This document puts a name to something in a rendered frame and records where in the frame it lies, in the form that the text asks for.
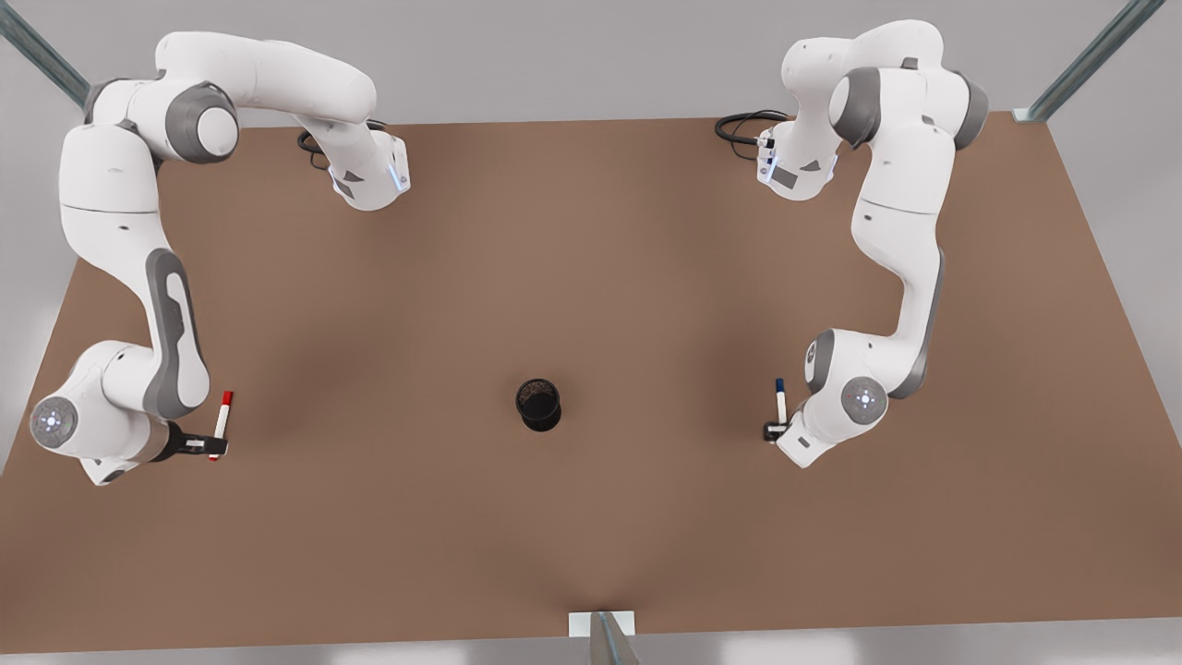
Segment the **red capped white marker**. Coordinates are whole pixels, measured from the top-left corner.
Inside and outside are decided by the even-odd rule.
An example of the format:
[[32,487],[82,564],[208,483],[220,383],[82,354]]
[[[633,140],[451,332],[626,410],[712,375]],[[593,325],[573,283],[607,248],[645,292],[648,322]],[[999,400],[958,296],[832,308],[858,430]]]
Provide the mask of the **red capped white marker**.
[[225,430],[228,426],[230,405],[233,402],[234,392],[225,391],[221,396],[221,404],[217,411],[217,420],[214,428],[214,439],[212,448],[207,454],[208,459],[220,459],[225,456],[225,451],[228,449],[228,439],[225,438]]

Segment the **black mesh pen holder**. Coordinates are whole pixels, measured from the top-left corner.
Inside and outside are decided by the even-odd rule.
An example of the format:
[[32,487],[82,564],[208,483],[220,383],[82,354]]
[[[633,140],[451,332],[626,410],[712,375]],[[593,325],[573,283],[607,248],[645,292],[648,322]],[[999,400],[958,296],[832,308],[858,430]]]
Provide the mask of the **black mesh pen holder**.
[[514,403],[521,420],[533,432],[548,432],[561,420],[559,392],[552,382],[545,379],[524,382],[518,387]]

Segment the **silver frame post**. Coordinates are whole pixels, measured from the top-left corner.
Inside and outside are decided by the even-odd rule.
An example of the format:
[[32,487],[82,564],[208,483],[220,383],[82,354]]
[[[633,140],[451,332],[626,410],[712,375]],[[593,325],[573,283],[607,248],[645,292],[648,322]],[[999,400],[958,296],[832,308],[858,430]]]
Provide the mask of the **silver frame post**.
[[0,0],[0,35],[69,100],[85,106],[91,84],[7,0]]
[[587,665],[641,665],[630,639],[636,635],[634,611],[569,613],[567,635],[587,638]]
[[1030,107],[1009,111],[1021,125],[1047,123],[1066,102],[1128,41],[1168,0],[1128,0],[1097,35],[1069,63]]

